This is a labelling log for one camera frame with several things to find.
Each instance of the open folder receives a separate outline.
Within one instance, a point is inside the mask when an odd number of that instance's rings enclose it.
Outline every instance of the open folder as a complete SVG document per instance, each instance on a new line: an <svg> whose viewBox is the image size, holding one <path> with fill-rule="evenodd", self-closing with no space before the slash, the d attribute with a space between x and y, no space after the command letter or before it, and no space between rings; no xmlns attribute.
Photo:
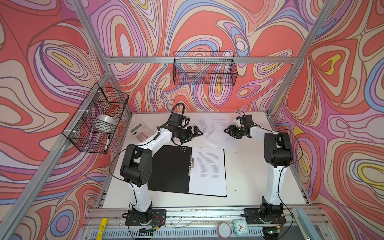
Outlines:
<svg viewBox="0 0 384 240"><path fill-rule="evenodd" d="M152 159L148 190L226 197L224 150L161 147Z"/></svg>

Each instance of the calculator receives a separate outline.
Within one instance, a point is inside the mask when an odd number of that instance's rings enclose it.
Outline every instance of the calculator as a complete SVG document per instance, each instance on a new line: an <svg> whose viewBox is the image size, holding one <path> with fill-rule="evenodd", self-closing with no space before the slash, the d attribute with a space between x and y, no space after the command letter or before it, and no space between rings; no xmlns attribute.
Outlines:
<svg viewBox="0 0 384 240"><path fill-rule="evenodd" d="M144 142L153 135L153 132L142 122L135 124L130 132L139 142Z"/></svg>

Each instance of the mint green clock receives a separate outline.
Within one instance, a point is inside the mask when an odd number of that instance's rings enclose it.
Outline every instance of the mint green clock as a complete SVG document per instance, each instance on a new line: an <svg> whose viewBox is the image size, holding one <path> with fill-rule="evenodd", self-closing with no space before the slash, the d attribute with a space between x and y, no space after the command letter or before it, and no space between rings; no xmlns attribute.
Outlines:
<svg viewBox="0 0 384 240"><path fill-rule="evenodd" d="M245 219L233 221L236 235L248 234L248 225Z"/></svg>

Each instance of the wallpaper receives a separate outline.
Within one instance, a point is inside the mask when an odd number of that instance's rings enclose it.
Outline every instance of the wallpaper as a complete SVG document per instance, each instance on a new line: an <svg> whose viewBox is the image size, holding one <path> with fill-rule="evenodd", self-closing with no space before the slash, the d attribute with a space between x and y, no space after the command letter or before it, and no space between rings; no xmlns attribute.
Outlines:
<svg viewBox="0 0 384 240"><path fill-rule="evenodd" d="M0 221L102 74L69 1L0 1ZM108 154L68 147L13 240L74 238L125 123Z"/></svg>
<svg viewBox="0 0 384 240"><path fill-rule="evenodd" d="M273 115L340 239L384 239L383 39L383 1L339 1Z"/></svg>
<svg viewBox="0 0 384 240"><path fill-rule="evenodd" d="M296 56L322 1L85 1L109 56L173 56L232 50L235 56ZM238 64L235 86L175 86L173 64L114 64L132 112L266 110L284 64Z"/></svg>

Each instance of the pink round device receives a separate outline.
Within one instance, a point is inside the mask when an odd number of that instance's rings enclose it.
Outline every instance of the pink round device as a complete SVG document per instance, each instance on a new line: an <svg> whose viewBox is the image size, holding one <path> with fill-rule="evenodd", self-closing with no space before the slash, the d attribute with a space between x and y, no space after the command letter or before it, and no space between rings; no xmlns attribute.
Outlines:
<svg viewBox="0 0 384 240"><path fill-rule="evenodd" d="M229 238L231 235L231 227L228 223L222 222L217 226L217 235L220 238Z"/></svg>

